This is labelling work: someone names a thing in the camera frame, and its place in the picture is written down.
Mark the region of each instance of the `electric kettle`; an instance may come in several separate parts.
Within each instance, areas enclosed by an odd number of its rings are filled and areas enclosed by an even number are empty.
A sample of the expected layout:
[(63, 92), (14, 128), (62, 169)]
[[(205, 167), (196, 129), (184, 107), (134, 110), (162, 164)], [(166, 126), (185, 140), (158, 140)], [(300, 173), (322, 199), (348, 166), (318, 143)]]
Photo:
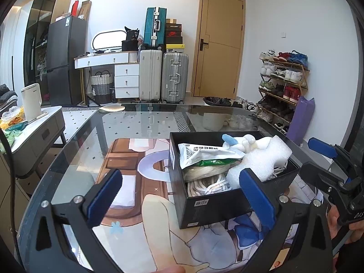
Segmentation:
[(23, 99), (25, 119), (30, 122), (42, 114), (40, 109), (42, 104), (40, 86), (38, 83), (34, 83), (22, 88), (20, 92)]

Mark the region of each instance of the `black box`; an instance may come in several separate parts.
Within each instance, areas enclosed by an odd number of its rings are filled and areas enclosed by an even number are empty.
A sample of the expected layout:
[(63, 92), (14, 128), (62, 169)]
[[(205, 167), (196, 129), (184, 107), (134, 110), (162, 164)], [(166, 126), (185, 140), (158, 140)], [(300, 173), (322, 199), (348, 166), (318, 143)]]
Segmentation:
[[(186, 183), (183, 180), (183, 172), (179, 164), (180, 155), (178, 144), (189, 143), (222, 146), (223, 134), (229, 134), (232, 137), (243, 137), (246, 134), (251, 134), (256, 139), (264, 137), (260, 131), (171, 132), (170, 134), (168, 168), (180, 229), (209, 225), (229, 220), (252, 211), (241, 189), (198, 197), (188, 197)], [(299, 167), (289, 159), (287, 169), (278, 178), (268, 180), (264, 184), (271, 186), (271, 189), (278, 197), (292, 183), (298, 174), (298, 170)]]
[(166, 37), (165, 44), (183, 44), (183, 37)]
[(166, 31), (182, 32), (182, 24), (180, 23), (166, 23)]

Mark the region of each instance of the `table drawer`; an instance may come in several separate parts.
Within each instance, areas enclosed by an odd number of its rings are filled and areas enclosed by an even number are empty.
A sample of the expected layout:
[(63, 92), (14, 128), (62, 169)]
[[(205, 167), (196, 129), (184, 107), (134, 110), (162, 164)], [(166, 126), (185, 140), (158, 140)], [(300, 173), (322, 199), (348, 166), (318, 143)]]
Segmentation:
[(75, 68), (87, 68), (89, 66), (111, 65), (116, 63), (127, 63), (129, 53), (110, 53), (103, 55), (94, 55), (75, 60)]
[(139, 87), (115, 88), (115, 97), (117, 99), (124, 99), (127, 97), (139, 97)]
[(115, 65), (115, 76), (139, 75), (139, 64)]
[(139, 76), (116, 76), (115, 88), (139, 87)]

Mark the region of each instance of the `trash bin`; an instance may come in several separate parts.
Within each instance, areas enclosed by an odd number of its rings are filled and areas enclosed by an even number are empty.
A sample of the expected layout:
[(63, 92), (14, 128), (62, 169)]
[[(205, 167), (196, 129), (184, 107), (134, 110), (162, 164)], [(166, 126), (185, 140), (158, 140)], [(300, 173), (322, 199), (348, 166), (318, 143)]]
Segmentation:
[[(204, 97), (203, 101), (205, 106), (231, 106), (230, 99), (220, 97)], [(202, 125), (207, 130), (219, 131), (224, 126), (225, 119), (225, 114), (203, 113)]]
[(111, 90), (113, 79), (110, 72), (105, 70), (97, 72), (95, 76), (91, 77), (92, 95), (97, 104), (111, 103)]

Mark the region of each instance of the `black refrigerator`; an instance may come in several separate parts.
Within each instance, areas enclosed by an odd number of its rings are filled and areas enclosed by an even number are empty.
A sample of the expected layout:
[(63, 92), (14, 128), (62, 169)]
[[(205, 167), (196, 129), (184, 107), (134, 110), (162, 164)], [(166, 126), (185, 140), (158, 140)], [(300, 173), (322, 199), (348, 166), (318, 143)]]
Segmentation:
[(87, 22), (74, 16), (49, 26), (47, 47), (48, 90), (52, 106), (81, 102), (81, 78), (74, 58), (85, 53)]

